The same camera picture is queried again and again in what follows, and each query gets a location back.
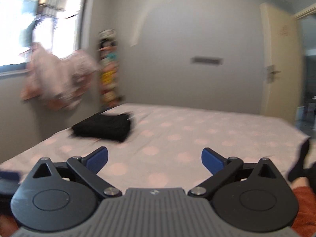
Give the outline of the black jeans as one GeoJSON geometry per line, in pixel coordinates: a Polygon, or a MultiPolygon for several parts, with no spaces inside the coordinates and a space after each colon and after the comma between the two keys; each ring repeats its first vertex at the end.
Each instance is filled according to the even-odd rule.
{"type": "Polygon", "coordinates": [[[130,135],[132,114],[94,114],[71,127],[78,137],[91,137],[122,143],[130,135]]]}

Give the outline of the hanging floral pink clothes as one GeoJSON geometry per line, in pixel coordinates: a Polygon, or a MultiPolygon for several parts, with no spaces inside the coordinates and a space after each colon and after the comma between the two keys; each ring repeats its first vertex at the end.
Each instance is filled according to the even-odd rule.
{"type": "Polygon", "coordinates": [[[99,64],[83,50],[59,59],[34,42],[21,99],[37,98],[53,111],[74,110],[99,69],[99,64]]]}

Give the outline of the pink polka dot bedsheet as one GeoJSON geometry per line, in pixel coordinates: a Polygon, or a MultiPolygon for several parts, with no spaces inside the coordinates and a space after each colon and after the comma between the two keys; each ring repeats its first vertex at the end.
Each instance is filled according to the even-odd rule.
{"type": "Polygon", "coordinates": [[[105,146],[109,160],[99,177],[121,191],[130,187],[189,190],[210,176],[201,162],[206,147],[246,163],[270,158],[286,174],[306,139],[286,121],[258,115],[140,104],[110,110],[127,112],[132,114],[132,131],[125,142],[76,137],[66,129],[2,163],[1,169],[25,177],[42,157],[64,162],[105,146]]]}

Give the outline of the cream door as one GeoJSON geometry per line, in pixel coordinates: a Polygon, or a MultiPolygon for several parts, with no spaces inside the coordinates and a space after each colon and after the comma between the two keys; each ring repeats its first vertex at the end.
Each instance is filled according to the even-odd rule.
{"type": "Polygon", "coordinates": [[[269,3],[260,5],[264,40],[264,82],[261,114],[295,123],[303,84],[303,51],[294,15],[269,3]],[[281,71],[267,82],[266,67],[281,71]]]}

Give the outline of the orange red garment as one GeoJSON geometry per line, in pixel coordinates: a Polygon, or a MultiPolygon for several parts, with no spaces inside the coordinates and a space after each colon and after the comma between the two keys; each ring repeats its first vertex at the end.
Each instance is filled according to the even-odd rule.
{"type": "Polygon", "coordinates": [[[293,193],[298,200],[299,211],[291,228],[300,236],[314,236],[316,231],[315,193],[310,187],[295,188],[293,193]]]}

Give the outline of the window with bright light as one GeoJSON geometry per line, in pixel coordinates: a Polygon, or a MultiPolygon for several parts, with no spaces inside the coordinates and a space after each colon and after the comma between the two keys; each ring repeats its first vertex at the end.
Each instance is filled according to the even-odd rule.
{"type": "Polygon", "coordinates": [[[24,71],[38,42],[65,58],[81,47],[86,0],[1,0],[1,73],[24,71]]]}

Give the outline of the grey wall vent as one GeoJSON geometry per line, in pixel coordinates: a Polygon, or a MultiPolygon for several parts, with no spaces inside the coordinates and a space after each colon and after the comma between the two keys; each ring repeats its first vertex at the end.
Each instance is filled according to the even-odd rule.
{"type": "Polygon", "coordinates": [[[212,58],[212,57],[193,57],[191,58],[191,63],[193,64],[208,64],[208,65],[222,65],[222,58],[212,58]]]}

